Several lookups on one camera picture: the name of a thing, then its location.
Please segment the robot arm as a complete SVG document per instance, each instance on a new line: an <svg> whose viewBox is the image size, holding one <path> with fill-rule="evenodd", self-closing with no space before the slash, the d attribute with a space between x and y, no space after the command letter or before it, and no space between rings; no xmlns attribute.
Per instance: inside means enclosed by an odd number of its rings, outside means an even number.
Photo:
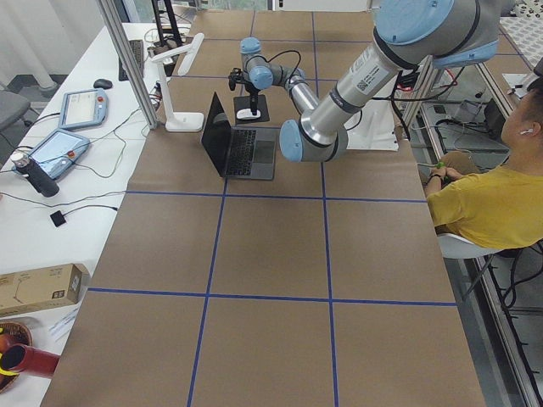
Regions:
<svg viewBox="0 0 543 407"><path fill-rule="evenodd" d="M281 86L300 114L279 134L283 157L292 162L326 162L347 148L345 123L402 70L415 70L431 57L443 69L482 63L498 45L501 5L497 1L382 1L373 41L333 89L316 98L296 68L272 64L260 42L240 43L242 77L249 89Z"/></svg>

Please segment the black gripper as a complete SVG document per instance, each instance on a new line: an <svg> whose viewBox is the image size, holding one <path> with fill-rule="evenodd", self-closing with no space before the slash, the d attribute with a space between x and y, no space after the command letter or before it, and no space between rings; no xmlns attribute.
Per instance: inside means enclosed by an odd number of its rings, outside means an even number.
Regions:
<svg viewBox="0 0 543 407"><path fill-rule="evenodd" d="M258 110L258 95L260 90L250 81L244 83L246 92L249 94L249 108L253 116L259 115Z"/></svg>

